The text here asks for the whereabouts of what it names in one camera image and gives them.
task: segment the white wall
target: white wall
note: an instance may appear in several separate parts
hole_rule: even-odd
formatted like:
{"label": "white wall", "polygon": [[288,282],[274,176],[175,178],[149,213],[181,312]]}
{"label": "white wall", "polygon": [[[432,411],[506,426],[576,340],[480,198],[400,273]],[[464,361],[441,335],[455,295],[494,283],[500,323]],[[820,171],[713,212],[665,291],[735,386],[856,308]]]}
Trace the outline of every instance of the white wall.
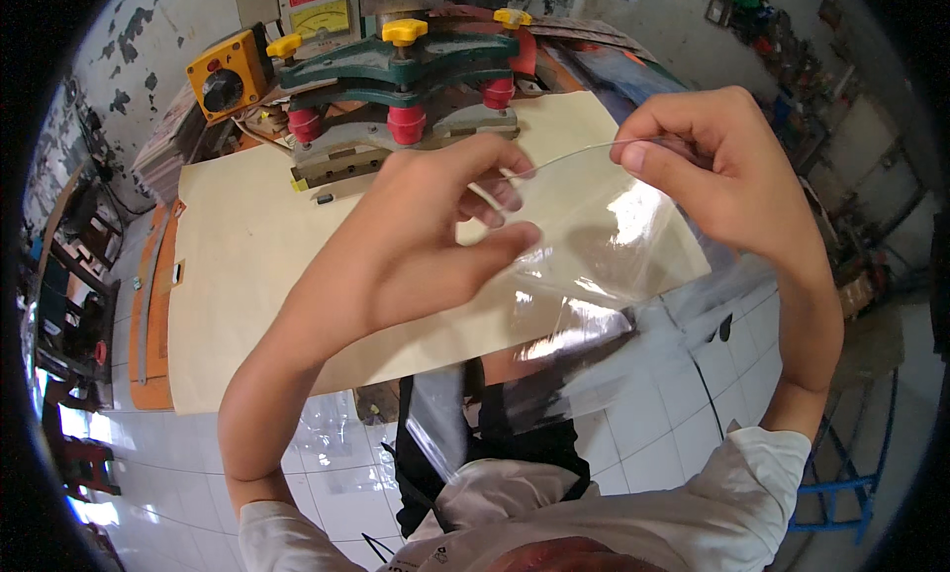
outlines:
{"label": "white wall", "polygon": [[[825,70],[841,72],[827,43],[831,30],[817,17],[821,0],[769,0],[791,17],[799,38],[811,38]],[[602,19],[657,56],[671,73],[698,90],[741,85],[766,99],[778,93],[755,52],[728,30],[706,21],[709,0],[585,0],[579,16]]]}
{"label": "white wall", "polygon": [[[930,264],[934,216],[941,211],[942,206],[937,196],[928,191],[901,225],[885,238],[885,242],[915,269],[924,269]],[[896,258],[889,259],[888,264],[897,276],[906,272],[906,266]]]}
{"label": "white wall", "polygon": [[845,14],[843,31],[861,81],[897,124],[914,172],[945,200],[947,184],[940,159],[945,143],[929,120],[935,109],[920,98],[913,76],[906,72],[902,55],[879,18],[862,0],[838,0],[838,4]]}
{"label": "white wall", "polygon": [[[138,150],[184,85],[187,63],[240,27],[237,11],[235,0],[110,0],[79,45],[72,74],[80,98],[101,118],[105,151],[116,170],[113,188],[133,208],[151,204],[130,174]],[[78,138],[74,112],[60,89],[24,201],[26,220],[37,230],[85,156]]]}
{"label": "white wall", "polygon": [[867,96],[858,96],[823,152],[842,183],[856,186],[880,161],[899,132],[887,113]]}

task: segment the plastic film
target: plastic film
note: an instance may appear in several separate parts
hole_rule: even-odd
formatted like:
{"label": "plastic film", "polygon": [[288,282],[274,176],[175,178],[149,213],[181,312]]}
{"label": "plastic film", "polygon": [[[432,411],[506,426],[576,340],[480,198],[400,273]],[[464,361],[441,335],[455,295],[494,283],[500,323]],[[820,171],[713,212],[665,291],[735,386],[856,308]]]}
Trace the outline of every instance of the plastic film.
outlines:
{"label": "plastic film", "polygon": [[[710,165],[683,140],[651,142]],[[486,419],[504,417],[521,434],[690,368],[735,303],[774,281],[765,261],[707,237],[671,198],[614,164],[612,147],[628,143],[587,147],[472,187],[505,221],[540,228],[540,243],[509,268],[517,283],[510,323],[545,322],[550,333],[415,376],[407,429],[444,480],[473,454],[484,458],[472,447]],[[469,222],[460,243],[484,233]],[[471,388],[472,362],[481,390]],[[463,404],[479,395],[469,422]],[[488,396],[500,399],[489,404]]]}

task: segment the finger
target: finger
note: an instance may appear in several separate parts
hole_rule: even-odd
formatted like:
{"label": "finger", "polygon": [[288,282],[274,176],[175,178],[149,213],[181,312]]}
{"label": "finger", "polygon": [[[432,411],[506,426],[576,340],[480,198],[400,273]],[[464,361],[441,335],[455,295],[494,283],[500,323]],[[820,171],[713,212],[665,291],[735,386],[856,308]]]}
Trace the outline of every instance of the finger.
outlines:
{"label": "finger", "polygon": [[701,168],[705,168],[706,170],[713,169],[713,158],[703,155],[701,153],[702,150],[699,149],[699,145],[696,142],[686,141],[681,137],[671,136],[653,139],[653,143],[662,145],[663,147],[676,152],[683,158],[686,158]]}
{"label": "finger", "polygon": [[[667,133],[695,140],[703,149],[716,150],[729,129],[738,105],[755,105],[752,95],[739,87],[651,96],[617,130],[615,141],[651,139]],[[611,149],[619,162],[623,146]]]}
{"label": "finger", "polygon": [[665,137],[654,137],[651,139],[634,139],[632,141],[615,141],[610,148],[610,159],[614,163],[620,163],[620,156],[623,154],[624,148],[635,141],[656,143],[679,154],[690,162],[699,165],[699,156],[695,153],[695,142],[688,141],[686,138],[678,135],[667,135]]}
{"label": "finger", "polygon": [[493,168],[507,168],[518,174],[533,167],[520,147],[494,133],[472,135],[432,155],[447,172],[441,182],[459,189],[481,180],[481,175]]}
{"label": "finger", "polygon": [[493,198],[505,211],[517,211],[522,208],[522,198],[508,179],[498,170],[488,170],[486,178],[475,183],[489,197]]}
{"label": "finger", "polygon": [[440,254],[437,273],[455,273],[459,303],[471,299],[486,281],[505,269],[540,240],[538,226],[517,222],[494,230],[477,244],[452,248]]}
{"label": "finger", "polygon": [[475,218],[489,228],[500,228],[505,225],[505,216],[471,189],[466,189],[466,192],[462,193],[462,198],[459,198],[459,212],[466,216],[464,221]]}
{"label": "finger", "polygon": [[627,172],[659,188],[691,214],[703,205],[715,203],[724,178],[661,145],[644,141],[627,145],[619,161]]}

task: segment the clear plastic sheet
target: clear plastic sheet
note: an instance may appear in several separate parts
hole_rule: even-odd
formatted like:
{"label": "clear plastic sheet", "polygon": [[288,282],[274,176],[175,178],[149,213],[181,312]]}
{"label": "clear plastic sheet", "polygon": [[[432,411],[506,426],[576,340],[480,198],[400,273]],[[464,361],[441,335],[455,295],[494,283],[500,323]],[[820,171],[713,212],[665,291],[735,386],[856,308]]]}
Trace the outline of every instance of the clear plastic sheet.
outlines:
{"label": "clear plastic sheet", "polygon": [[334,461],[353,456],[358,428],[362,423],[356,418],[351,391],[317,395],[304,404],[291,448],[314,457],[320,467],[338,466]]}
{"label": "clear plastic sheet", "polygon": [[[683,140],[651,142],[708,167]],[[587,147],[473,187],[508,222],[534,222],[542,233],[510,267],[518,284],[511,322],[544,318],[551,333],[477,358],[481,384],[504,385],[515,434],[604,409],[690,368],[733,302],[774,280],[765,261],[708,238],[671,198],[611,162],[612,146],[628,143]],[[521,202],[499,202],[505,185]],[[478,239],[460,235],[461,243]],[[407,419],[446,481],[479,433],[463,416],[473,400],[464,370],[415,376]]]}

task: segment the peeling wall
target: peeling wall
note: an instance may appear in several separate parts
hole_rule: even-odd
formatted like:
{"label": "peeling wall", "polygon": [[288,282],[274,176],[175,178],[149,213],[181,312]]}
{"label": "peeling wall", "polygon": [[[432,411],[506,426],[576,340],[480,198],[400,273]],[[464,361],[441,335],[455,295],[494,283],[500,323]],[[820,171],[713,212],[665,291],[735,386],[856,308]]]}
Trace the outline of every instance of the peeling wall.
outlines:
{"label": "peeling wall", "polygon": [[[95,142],[115,172],[112,187],[129,207],[152,203],[129,167],[172,98],[184,67],[208,44],[240,28],[235,0],[110,0],[72,60],[78,99],[98,113]],[[86,158],[65,89],[54,94],[30,166],[24,215],[36,235],[70,175]]]}

